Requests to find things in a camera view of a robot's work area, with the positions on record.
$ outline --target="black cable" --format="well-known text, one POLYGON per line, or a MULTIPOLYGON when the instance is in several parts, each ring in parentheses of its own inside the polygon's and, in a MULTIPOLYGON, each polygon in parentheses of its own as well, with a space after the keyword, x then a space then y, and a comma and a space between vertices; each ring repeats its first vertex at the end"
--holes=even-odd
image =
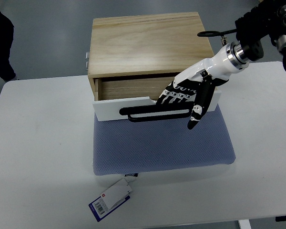
POLYGON ((203 32, 199 32, 197 34, 198 37, 217 37, 217 36, 225 36, 226 34, 231 34, 237 32, 237 29, 233 29, 233 30, 227 30, 227 31, 223 31, 223 32, 219 32, 219 31, 203 31, 203 32))

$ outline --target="barcode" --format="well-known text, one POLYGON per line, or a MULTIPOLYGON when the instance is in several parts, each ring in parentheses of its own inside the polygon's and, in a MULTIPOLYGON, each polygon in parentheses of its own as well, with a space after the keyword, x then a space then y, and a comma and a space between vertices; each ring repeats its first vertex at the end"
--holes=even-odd
POLYGON ((102 215, 102 214, 105 213, 105 211, 104 211, 102 205, 101 205, 99 202, 97 202, 96 204, 94 204, 94 206, 95 206, 97 212, 98 212, 100 215, 102 215))

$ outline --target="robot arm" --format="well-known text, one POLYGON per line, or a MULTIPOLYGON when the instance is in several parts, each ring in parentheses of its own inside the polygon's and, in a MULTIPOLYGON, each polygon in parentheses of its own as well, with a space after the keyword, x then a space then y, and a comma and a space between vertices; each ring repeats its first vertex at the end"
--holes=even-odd
MULTIPOLYGON (((262 37, 270 35, 273 45, 283 55, 286 70, 286 0, 264 0, 235 24, 239 42, 225 45, 213 58, 203 59, 175 76, 157 101, 157 105, 182 103, 195 95, 189 129, 206 113, 216 86, 226 83, 231 74, 247 68, 249 60, 263 57, 262 37)), ((224 34, 211 33, 206 36, 224 34)))

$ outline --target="black drawer handle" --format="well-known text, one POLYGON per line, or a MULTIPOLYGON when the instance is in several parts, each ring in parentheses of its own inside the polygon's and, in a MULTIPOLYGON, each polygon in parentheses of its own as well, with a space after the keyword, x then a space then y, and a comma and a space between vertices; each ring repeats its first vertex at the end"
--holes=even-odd
POLYGON ((165 119, 175 119, 175 118, 186 118, 191 116, 192 108, 194 102, 185 102, 181 104, 161 104, 161 105, 145 105, 145 106, 133 106, 124 107, 120 109, 120 115, 127 115, 129 121, 133 123, 137 122, 147 122, 147 121, 157 121, 165 119), (188 110, 186 113, 178 114, 163 114, 154 115, 147 117, 133 117, 132 115, 149 114, 149 113, 159 113, 159 112, 169 112, 169 111, 181 111, 188 110))

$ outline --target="wooden box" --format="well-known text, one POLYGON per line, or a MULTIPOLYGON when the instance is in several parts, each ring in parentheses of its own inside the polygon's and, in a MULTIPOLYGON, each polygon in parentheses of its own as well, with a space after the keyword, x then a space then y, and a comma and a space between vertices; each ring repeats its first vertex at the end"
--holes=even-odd
POLYGON ((94 19, 88 77, 100 102, 93 104, 97 116, 98 105, 109 101, 157 100, 178 73, 213 57, 209 40, 197 36, 201 31, 197 12, 94 19))

